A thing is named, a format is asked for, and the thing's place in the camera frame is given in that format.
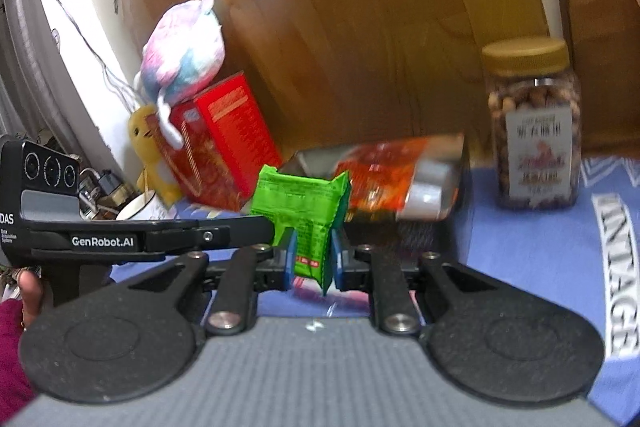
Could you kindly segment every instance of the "green snack package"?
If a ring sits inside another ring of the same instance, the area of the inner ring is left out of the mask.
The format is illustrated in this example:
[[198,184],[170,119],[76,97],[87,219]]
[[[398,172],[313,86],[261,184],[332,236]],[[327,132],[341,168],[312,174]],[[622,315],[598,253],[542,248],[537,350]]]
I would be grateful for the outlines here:
[[344,220],[350,188],[348,172],[327,181],[280,174],[265,165],[251,204],[251,214],[262,214],[273,222],[274,245],[285,229],[296,229],[296,275],[315,279],[324,293],[333,278],[327,254],[329,233]]

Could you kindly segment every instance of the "yellow duck toy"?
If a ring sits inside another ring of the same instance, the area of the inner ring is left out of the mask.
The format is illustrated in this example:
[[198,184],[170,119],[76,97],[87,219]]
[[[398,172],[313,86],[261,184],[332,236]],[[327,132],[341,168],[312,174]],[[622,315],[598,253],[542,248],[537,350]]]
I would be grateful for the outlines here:
[[145,105],[129,118],[129,139],[144,166],[136,185],[140,190],[145,191],[146,171],[146,185],[151,190],[155,190],[162,202],[170,207],[182,199],[182,192],[171,171],[164,163],[156,141],[146,123],[146,117],[155,113],[155,106]]

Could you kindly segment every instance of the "plastic jar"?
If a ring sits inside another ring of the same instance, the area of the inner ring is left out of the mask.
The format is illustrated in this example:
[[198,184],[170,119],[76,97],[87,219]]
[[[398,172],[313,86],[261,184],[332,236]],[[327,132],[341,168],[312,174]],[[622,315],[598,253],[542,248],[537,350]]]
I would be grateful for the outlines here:
[[498,200],[508,208],[575,203],[580,86],[562,39],[520,38],[482,49],[488,73]]

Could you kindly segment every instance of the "silver bolt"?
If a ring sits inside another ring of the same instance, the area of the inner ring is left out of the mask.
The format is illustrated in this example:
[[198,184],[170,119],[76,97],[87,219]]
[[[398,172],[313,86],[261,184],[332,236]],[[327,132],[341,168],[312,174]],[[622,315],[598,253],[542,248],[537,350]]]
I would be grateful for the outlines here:
[[209,317],[209,324],[219,330],[230,330],[240,324],[241,317],[233,312],[216,312]]
[[413,317],[404,313],[396,313],[385,319],[386,329],[393,331],[394,333],[406,333],[407,331],[412,331],[417,327],[417,325],[418,322]]

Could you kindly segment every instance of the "round black disc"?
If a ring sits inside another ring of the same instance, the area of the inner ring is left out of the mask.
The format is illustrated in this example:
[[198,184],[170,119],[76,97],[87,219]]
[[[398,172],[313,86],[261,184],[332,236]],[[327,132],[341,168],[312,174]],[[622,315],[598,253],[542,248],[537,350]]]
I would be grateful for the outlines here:
[[430,330],[427,349],[456,384],[512,405],[548,405],[593,384],[602,340],[585,320],[519,291],[460,299]]
[[79,403],[121,401],[162,387],[190,363],[193,327],[161,294],[94,295],[47,312],[23,334],[20,361],[38,390]]

